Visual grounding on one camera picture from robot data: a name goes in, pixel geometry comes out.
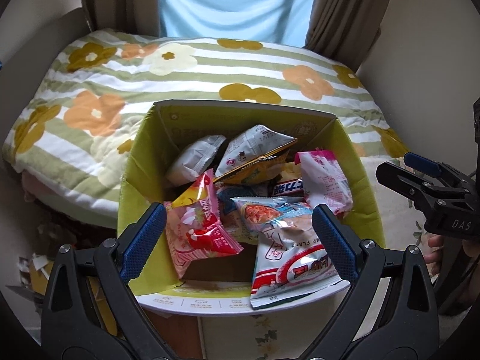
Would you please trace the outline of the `person's right hand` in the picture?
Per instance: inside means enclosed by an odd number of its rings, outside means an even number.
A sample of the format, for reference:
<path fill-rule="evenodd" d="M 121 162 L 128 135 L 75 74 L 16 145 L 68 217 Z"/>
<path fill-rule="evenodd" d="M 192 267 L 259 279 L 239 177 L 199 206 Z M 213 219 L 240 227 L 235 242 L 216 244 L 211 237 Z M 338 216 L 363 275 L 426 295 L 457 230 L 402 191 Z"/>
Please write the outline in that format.
<path fill-rule="evenodd" d="M 431 235 L 428 239 L 428 247 L 433 251 L 425 256 L 425 263 L 431 265 L 432 275 L 438 275 L 441 269 L 443 260 L 443 249 L 446 238 L 440 235 Z M 475 241 L 462 241 L 462 247 L 467 256 L 470 258 L 477 258 L 479 256 L 479 243 Z"/>

